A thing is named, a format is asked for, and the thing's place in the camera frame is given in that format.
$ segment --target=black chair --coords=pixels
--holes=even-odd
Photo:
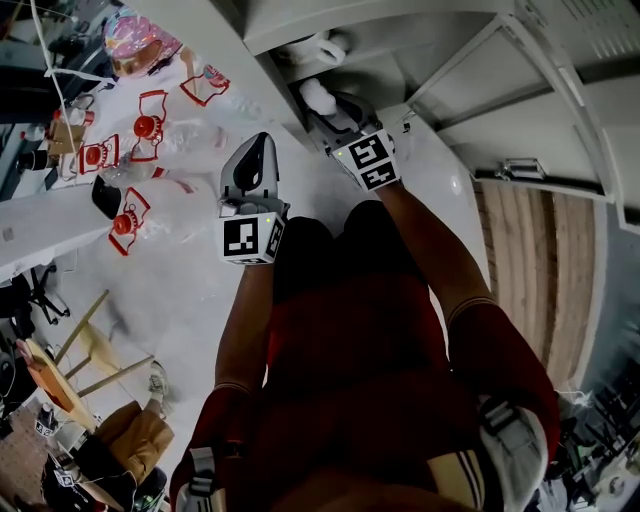
[[[58,319],[51,318],[49,316],[48,309],[51,309],[58,316],[71,316],[71,311],[69,311],[68,308],[65,308],[63,311],[60,311],[56,306],[54,306],[54,304],[47,298],[46,293],[44,291],[45,287],[47,286],[47,280],[49,279],[49,274],[55,273],[57,270],[58,269],[55,265],[49,265],[44,271],[42,278],[38,280],[35,269],[33,268],[31,269],[31,280],[33,281],[33,291],[31,292],[31,296],[29,297],[29,302],[32,302],[42,310],[45,318],[47,319],[47,322],[49,322],[49,325],[58,325]]]
[[[0,318],[8,318],[18,338],[29,338],[36,330],[31,321],[31,288],[27,279],[19,275],[9,286],[0,288]]]
[[[11,327],[18,338],[30,338],[35,332],[35,326],[31,321],[31,305],[38,306],[44,313],[49,325],[57,325],[58,319],[51,317],[49,310],[58,316],[71,316],[69,309],[58,309],[47,297],[45,287],[49,274],[56,272],[55,265],[49,265],[40,279],[36,275],[35,269],[31,269],[31,280],[33,289],[29,286],[29,281],[24,275],[14,277],[10,286],[0,288],[0,318],[11,319]]]

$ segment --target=cable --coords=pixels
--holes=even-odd
[[[130,469],[127,469],[124,473],[120,473],[119,475],[106,475],[106,476],[100,476],[98,478],[96,478],[95,480],[81,480],[78,483],[79,484],[92,484],[94,482],[98,482],[100,480],[105,480],[107,478],[120,478],[121,476],[126,475],[127,473],[131,473],[131,476],[133,478],[133,481],[136,481],[136,477],[133,476],[133,471],[131,471]]]
[[[18,2],[16,0],[0,0],[0,2],[4,4],[14,4],[14,5],[23,4],[24,5],[23,2]],[[65,18],[69,18],[73,22],[78,21],[78,18],[76,18],[75,16],[69,16],[68,14],[65,14],[63,12],[53,11],[51,9],[45,9],[44,7],[38,7],[37,5],[36,5],[36,9],[38,9],[39,11],[50,12],[58,16],[64,16]]]
[[[13,375],[11,376],[11,384],[9,384],[9,389],[7,390],[6,393],[0,393],[0,401],[4,401],[4,399],[6,397],[9,396],[9,393],[11,393],[11,390],[13,389],[13,383],[16,381],[16,355],[12,349],[12,347],[10,345],[7,346],[8,351],[6,352],[7,355],[11,356],[11,366],[12,366],[12,370],[13,370]]]
[[[38,17],[38,12],[36,8],[35,0],[29,0],[31,5],[31,16],[33,17],[33,23],[36,26],[36,33],[38,34],[38,40],[40,41],[40,46],[42,47],[42,54],[44,55],[44,61],[47,65],[47,72],[51,72],[53,70],[53,64],[51,63],[51,55],[49,50],[47,49],[47,44],[44,40],[44,32],[42,31],[42,23],[40,23],[40,18]],[[55,73],[51,74],[51,79],[53,80],[53,85],[58,93],[58,98],[60,99],[60,109],[62,112],[62,117],[64,118],[64,122],[67,125],[67,131],[69,132],[69,142],[71,143],[71,148],[73,149],[73,154],[75,155],[78,150],[76,149],[76,145],[73,141],[73,133],[71,132],[71,123],[69,122],[69,117],[67,116],[67,110],[64,107],[64,96],[62,96],[62,91],[60,90],[60,84],[58,84],[58,79],[56,78]]]
[[[60,99],[60,111],[62,113],[62,117],[64,118],[64,122],[67,125],[67,132],[69,133],[69,142],[71,143],[71,148],[73,149],[73,154],[77,155],[78,150],[76,148],[76,144],[73,141],[73,133],[71,132],[71,123],[69,122],[69,117],[67,116],[67,109],[64,106],[64,96],[62,95],[62,90],[60,89],[60,84],[58,83],[58,79],[56,78],[56,73],[66,73],[79,76],[80,78],[84,78],[85,80],[96,80],[98,82],[107,82],[115,84],[115,81],[110,78],[97,77],[94,75],[89,75],[87,73],[82,73],[80,71],[73,71],[70,69],[59,69],[55,68],[53,63],[51,62],[51,54],[47,49],[47,44],[44,40],[44,32],[42,31],[42,23],[40,23],[40,18],[38,17],[37,6],[35,0],[29,0],[31,5],[31,16],[33,17],[33,22],[36,27],[36,33],[38,34],[38,40],[40,41],[40,46],[42,47],[42,54],[44,55],[44,61],[47,65],[47,71],[45,72],[45,76],[50,76],[51,80],[53,80],[53,85],[58,93],[58,98]]]

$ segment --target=wooden chair leg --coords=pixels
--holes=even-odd
[[[120,370],[118,373],[114,373],[113,375],[110,375],[106,379],[102,379],[101,381],[98,381],[95,384],[92,384],[88,388],[85,388],[82,391],[78,391],[78,396],[80,398],[82,398],[83,396],[87,396],[93,393],[94,391],[97,391],[98,389],[105,387],[107,384],[111,384],[112,382],[118,380],[119,378],[124,377],[128,373],[131,373],[137,370],[141,366],[144,366],[145,364],[151,361],[153,361],[153,356],[146,357],[142,361],[138,361],[137,363],[132,364],[131,366],[127,366],[123,370]]]
[[[56,364],[59,364],[60,361],[62,361],[62,358],[67,353],[67,350],[69,350],[69,347],[71,347],[73,341],[78,337],[78,334],[80,334],[80,331],[84,328],[84,326],[87,325],[91,316],[96,312],[96,309],[100,307],[100,304],[102,304],[102,301],[107,298],[107,295],[109,295],[109,290],[105,290],[104,292],[102,292],[102,295],[100,295],[98,300],[93,303],[93,306],[91,306],[89,310],[84,314],[84,316],[80,319],[78,325],[76,325],[76,328],[71,332],[71,334],[67,338],[67,341],[64,342],[64,345],[60,349],[60,352],[58,352],[58,355],[54,360]]]
[[[89,363],[91,362],[91,358],[87,357],[85,359],[83,359],[82,361],[80,361],[76,366],[74,366],[73,368],[71,368],[71,370],[69,370],[69,373],[67,373],[64,378],[69,380],[71,377],[73,377],[76,373],[78,373],[80,370],[82,370],[85,366],[87,366]]]

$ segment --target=cup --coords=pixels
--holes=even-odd
[[[290,66],[301,66],[316,59],[330,66],[339,66],[347,56],[346,40],[339,36],[329,39],[327,30],[282,45],[274,50],[274,56]]]

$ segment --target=leg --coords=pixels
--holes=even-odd
[[[276,304],[326,281],[332,242],[331,233],[318,220],[296,217],[287,223],[274,270]]]
[[[145,405],[144,410],[160,416],[162,414],[162,404],[156,399],[150,398],[147,405]]]
[[[151,391],[151,398],[149,398],[149,402],[147,402],[144,410],[156,414],[158,417],[160,417],[163,412],[166,414],[164,399],[169,392],[169,381],[167,379],[167,372],[164,371],[164,368],[158,361],[151,363],[149,391]]]
[[[364,201],[349,214],[336,240],[344,274],[401,273],[424,280],[391,216],[380,201]]]

